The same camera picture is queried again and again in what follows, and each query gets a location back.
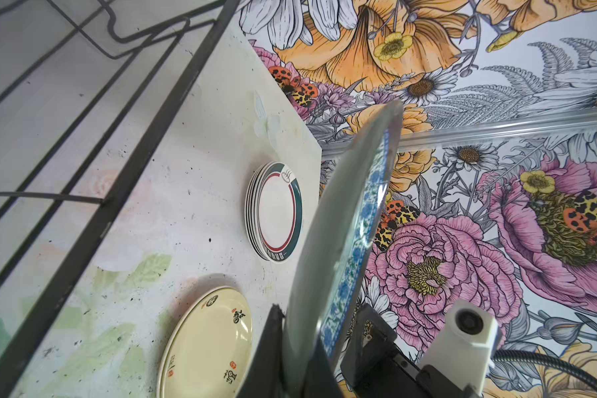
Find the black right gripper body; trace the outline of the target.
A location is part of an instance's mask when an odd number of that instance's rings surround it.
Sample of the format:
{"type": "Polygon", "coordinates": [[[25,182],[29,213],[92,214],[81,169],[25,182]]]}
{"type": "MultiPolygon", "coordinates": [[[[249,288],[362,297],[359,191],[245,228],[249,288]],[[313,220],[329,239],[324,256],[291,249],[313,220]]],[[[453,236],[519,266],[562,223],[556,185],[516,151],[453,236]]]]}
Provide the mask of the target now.
{"type": "Polygon", "coordinates": [[[358,397],[476,397],[474,388],[456,386],[431,365],[419,368],[395,344],[396,332],[373,307],[355,315],[341,372],[358,397]]]}

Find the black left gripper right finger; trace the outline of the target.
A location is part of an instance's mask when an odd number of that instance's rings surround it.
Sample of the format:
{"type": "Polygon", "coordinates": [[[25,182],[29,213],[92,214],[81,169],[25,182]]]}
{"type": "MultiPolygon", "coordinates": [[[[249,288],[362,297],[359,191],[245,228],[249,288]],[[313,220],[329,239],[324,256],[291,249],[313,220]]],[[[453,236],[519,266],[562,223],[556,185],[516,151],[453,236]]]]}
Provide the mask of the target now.
{"type": "Polygon", "coordinates": [[[313,355],[307,366],[303,384],[303,397],[343,398],[343,393],[329,366],[328,355],[320,338],[317,338],[313,355]]]}

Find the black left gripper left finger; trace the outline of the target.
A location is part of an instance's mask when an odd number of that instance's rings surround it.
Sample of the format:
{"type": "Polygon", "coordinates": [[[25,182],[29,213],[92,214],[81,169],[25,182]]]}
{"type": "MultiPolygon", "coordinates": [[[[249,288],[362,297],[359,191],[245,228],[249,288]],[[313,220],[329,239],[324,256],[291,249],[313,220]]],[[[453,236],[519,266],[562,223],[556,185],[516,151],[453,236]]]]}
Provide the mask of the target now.
{"type": "Polygon", "coordinates": [[[268,314],[255,356],[242,381],[238,398],[277,398],[283,396],[282,338],[284,315],[274,304],[268,314]]]}

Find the teal patterned plate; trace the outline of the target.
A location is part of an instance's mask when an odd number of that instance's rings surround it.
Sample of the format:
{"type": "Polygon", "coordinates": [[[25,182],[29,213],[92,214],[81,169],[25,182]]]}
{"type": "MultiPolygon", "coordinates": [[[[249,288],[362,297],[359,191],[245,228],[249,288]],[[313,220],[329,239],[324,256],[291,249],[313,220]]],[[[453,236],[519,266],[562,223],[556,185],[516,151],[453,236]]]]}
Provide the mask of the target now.
{"type": "Polygon", "coordinates": [[[290,397],[303,392],[317,347],[328,367],[337,363],[395,165],[403,110],[393,100],[363,124],[318,202],[285,316],[282,365],[290,397]]]}

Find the black wire dish rack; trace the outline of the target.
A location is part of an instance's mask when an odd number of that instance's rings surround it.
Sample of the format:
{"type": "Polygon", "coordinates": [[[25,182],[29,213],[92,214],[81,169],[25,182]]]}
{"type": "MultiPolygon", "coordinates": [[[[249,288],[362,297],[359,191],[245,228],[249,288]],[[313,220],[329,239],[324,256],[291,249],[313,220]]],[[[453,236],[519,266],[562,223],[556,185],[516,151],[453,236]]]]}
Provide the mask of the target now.
{"type": "Polygon", "coordinates": [[[0,397],[151,396],[159,144],[232,1],[0,1],[0,397]]]}

